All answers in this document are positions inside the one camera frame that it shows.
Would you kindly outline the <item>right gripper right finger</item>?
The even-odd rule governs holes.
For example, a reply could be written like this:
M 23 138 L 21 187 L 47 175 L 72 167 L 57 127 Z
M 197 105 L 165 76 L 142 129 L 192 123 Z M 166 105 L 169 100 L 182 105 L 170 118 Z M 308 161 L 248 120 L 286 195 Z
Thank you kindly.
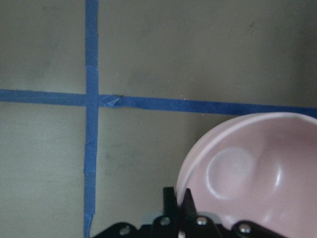
M 199 214 L 187 188 L 182 201 L 183 231 L 187 238 L 226 238 L 227 235 L 209 216 Z

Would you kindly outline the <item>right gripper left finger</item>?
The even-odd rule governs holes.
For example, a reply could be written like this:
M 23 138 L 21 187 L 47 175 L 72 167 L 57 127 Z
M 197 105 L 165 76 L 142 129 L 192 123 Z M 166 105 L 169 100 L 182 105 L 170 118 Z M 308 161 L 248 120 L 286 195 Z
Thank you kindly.
M 139 229 L 130 223 L 116 223 L 101 233 L 97 238 L 177 238 L 179 237 L 178 215 L 175 190 L 173 187 L 163 188 L 163 211 L 150 224 Z

